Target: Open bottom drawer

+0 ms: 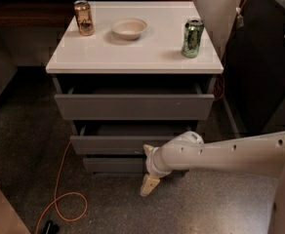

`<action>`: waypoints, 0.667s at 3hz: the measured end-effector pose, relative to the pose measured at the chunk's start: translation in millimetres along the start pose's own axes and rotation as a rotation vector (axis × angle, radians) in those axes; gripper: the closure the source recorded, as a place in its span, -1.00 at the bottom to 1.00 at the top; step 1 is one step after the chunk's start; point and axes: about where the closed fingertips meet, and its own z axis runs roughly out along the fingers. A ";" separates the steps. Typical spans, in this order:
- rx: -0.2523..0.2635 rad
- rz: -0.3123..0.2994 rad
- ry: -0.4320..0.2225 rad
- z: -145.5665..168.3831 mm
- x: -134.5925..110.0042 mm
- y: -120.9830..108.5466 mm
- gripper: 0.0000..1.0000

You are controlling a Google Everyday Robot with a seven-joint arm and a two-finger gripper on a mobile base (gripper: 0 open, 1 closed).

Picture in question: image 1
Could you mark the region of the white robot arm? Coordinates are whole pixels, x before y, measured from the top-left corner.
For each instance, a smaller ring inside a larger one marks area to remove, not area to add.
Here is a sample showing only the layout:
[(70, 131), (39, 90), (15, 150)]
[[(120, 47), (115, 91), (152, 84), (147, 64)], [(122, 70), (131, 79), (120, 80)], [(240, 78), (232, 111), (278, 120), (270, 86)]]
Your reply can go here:
[(149, 195), (162, 177), (193, 168), (273, 176), (278, 179), (267, 234), (285, 234), (285, 131), (206, 143), (185, 132), (160, 147), (146, 144), (141, 194)]

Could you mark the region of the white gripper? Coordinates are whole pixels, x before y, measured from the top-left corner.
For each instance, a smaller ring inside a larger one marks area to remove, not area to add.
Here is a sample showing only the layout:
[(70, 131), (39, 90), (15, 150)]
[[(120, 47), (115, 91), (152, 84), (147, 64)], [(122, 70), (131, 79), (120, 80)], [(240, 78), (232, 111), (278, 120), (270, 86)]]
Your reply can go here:
[(140, 194), (146, 197), (160, 183), (160, 178), (169, 175), (172, 170), (164, 164), (160, 157), (159, 147), (145, 144), (143, 150), (146, 155), (145, 165), (149, 175), (143, 177)]

